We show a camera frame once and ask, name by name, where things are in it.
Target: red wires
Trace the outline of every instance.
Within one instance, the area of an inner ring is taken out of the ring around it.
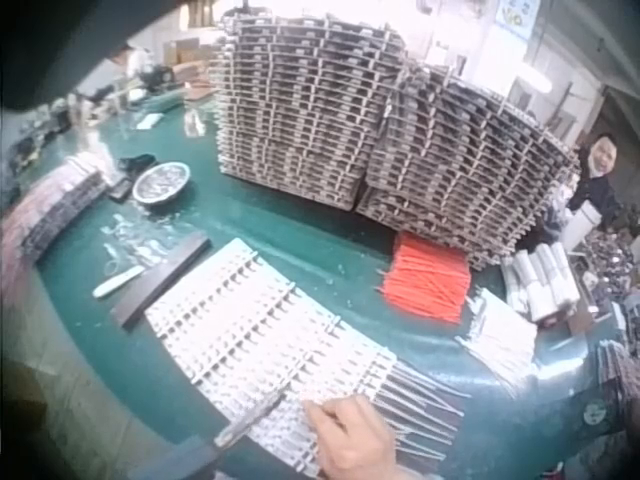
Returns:
[[[382,294],[407,312],[459,324],[470,282],[463,252],[402,232]]]

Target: stacked trays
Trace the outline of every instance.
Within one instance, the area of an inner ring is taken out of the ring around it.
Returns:
[[[404,55],[386,29],[329,18],[234,19],[209,68],[220,169],[352,208]]]
[[[577,168],[533,119],[442,70],[408,69],[390,106],[358,211],[459,248],[475,268],[512,253]]]

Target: metal bowl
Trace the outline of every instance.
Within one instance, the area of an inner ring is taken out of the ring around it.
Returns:
[[[191,170],[184,163],[169,162],[144,172],[133,186],[133,198],[143,205],[160,205],[174,198],[182,190]]]

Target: white component strip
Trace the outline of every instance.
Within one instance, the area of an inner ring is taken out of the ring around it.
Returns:
[[[287,385],[284,400],[249,437],[310,477],[319,474],[316,437],[301,400],[321,402],[353,393],[374,400],[393,371],[404,376],[390,380],[394,390],[386,398],[409,399],[407,405],[420,411],[430,402],[419,393],[424,383],[417,372],[341,322],[239,239],[184,276],[146,316],[191,383],[230,421]],[[405,430],[402,438],[413,447]],[[443,436],[445,443],[450,436]],[[438,452],[431,456],[444,458]]]

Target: white cylinder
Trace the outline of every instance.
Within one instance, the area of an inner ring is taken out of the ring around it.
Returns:
[[[589,200],[585,200],[560,234],[560,241],[566,251],[571,251],[587,234],[600,225],[602,215]]]

